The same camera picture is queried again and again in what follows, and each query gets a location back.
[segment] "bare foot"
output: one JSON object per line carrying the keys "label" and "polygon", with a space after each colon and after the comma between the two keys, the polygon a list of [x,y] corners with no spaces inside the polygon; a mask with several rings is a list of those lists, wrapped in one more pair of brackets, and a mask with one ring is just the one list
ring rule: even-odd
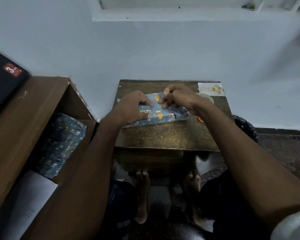
{"label": "bare foot", "polygon": [[150,179],[147,172],[137,172],[136,173],[136,181],[134,182],[134,186],[138,193],[138,211],[136,213],[136,222],[139,224],[143,224],[148,217],[147,212],[147,200],[148,200],[148,192],[150,189]]}
{"label": "bare foot", "polygon": [[[198,197],[200,193],[201,178],[199,175],[193,177],[192,174],[188,174],[183,181],[183,188],[190,196],[192,202],[194,197]],[[200,207],[192,204],[192,218],[195,224],[203,227],[207,219],[202,216]]]}

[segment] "white paper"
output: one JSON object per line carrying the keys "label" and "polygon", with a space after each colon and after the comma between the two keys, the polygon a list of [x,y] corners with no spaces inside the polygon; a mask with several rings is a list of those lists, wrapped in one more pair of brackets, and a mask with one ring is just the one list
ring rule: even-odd
{"label": "white paper", "polygon": [[0,239],[19,240],[58,185],[28,171],[0,209]]}
{"label": "white paper", "polygon": [[226,96],[221,82],[198,82],[198,88],[198,92],[208,94],[209,96]]}

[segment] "floor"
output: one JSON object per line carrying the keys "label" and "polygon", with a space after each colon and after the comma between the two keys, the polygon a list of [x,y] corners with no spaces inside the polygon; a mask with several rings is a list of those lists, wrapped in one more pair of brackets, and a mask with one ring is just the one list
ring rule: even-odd
{"label": "floor", "polygon": [[[260,135],[260,145],[272,156],[279,160],[289,171],[300,179],[300,136],[288,135]],[[227,166],[220,159],[212,160],[216,163],[200,165],[204,185],[208,180],[218,177]],[[115,162],[116,178],[125,178],[132,182],[127,172],[120,169]],[[126,232],[123,239],[209,239],[212,232],[210,222],[205,230],[191,222],[190,212],[187,210],[185,196],[180,186],[180,180],[173,177],[151,175],[151,188],[148,196],[148,219],[139,225],[135,221],[127,221],[118,225]]]}

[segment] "number 3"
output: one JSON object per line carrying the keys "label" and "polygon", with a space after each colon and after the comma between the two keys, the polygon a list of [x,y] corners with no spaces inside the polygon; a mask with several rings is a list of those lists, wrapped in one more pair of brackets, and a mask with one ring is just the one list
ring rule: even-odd
{"label": "number 3", "polygon": [[6,67],[6,70],[7,70],[7,71],[10,71],[11,73],[14,73],[14,70],[11,69],[10,67]]}

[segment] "red sticker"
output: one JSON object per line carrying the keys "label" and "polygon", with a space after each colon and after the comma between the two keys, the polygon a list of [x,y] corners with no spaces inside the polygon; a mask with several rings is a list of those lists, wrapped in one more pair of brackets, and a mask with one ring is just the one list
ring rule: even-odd
{"label": "red sticker", "polygon": [[15,76],[15,77],[19,76],[19,75],[21,74],[21,72],[22,72],[21,69],[17,68],[16,66],[14,66],[14,65],[11,64],[11,63],[6,64],[6,65],[3,67],[3,69],[4,69],[6,72],[10,73],[11,75],[13,75],[13,76]]}

